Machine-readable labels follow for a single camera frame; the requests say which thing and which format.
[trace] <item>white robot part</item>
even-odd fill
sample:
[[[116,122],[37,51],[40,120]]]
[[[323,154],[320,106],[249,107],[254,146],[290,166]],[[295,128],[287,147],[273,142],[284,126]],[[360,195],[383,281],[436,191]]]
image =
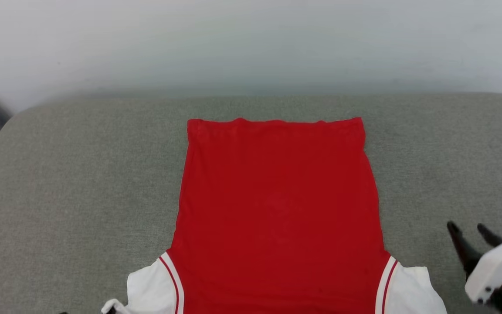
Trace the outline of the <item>white robot part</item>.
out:
[[[464,289],[474,303],[485,303],[502,285],[502,244],[485,253],[468,277]]]

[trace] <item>red fabric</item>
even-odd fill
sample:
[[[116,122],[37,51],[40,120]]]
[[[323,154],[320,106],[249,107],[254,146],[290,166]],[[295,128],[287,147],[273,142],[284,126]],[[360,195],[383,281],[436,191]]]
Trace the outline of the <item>red fabric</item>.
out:
[[[361,119],[188,122],[186,314],[372,314],[384,250]]]

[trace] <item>white stripe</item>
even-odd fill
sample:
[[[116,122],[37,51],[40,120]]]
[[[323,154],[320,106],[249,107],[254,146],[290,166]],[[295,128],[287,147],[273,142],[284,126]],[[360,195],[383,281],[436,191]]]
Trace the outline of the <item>white stripe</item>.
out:
[[[181,284],[180,276],[179,274],[177,274],[176,267],[174,266],[172,259],[170,258],[167,252],[164,252],[161,258],[164,260],[164,263],[168,265],[170,272],[172,272],[173,280],[175,280],[177,285],[177,294],[179,295],[177,314],[183,314],[183,303],[185,302],[185,294],[183,293],[183,285]]]
[[[379,288],[377,289],[377,298],[375,299],[375,314],[383,314],[383,300],[385,298],[385,287],[387,286],[387,279],[389,278],[390,270],[396,261],[392,256],[387,262],[387,266],[383,270],[381,280],[379,280]]]

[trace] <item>red stripe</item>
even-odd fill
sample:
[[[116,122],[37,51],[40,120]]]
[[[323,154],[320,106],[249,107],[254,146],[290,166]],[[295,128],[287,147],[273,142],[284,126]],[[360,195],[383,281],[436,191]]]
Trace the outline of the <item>red stripe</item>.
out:
[[[392,268],[390,269],[389,277],[387,278],[387,285],[385,286],[385,294],[383,294],[383,310],[381,312],[382,314],[385,314],[385,302],[387,301],[387,290],[389,289],[390,277],[392,277],[392,273],[394,272],[394,268],[396,267],[396,264],[398,264],[398,260],[394,261],[394,264],[392,265]]]
[[[173,286],[176,288],[176,311],[174,313],[177,314],[177,308],[180,305],[180,294],[179,294],[179,291],[177,291],[176,280],[173,278],[172,271],[170,270],[170,268],[168,267],[168,265],[166,264],[166,262],[164,262],[164,260],[162,259],[161,256],[160,256],[160,260],[162,261],[162,264],[164,264],[164,266],[166,267],[166,270],[168,270],[168,272],[170,273],[170,277],[172,278],[172,281],[173,281]]]

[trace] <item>garment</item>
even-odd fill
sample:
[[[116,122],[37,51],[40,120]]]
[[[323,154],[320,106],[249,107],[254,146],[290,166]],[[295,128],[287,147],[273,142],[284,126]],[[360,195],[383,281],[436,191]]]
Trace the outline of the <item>garment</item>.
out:
[[[120,313],[446,313],[384,249],[361,119],[188,122],[171,248]]]

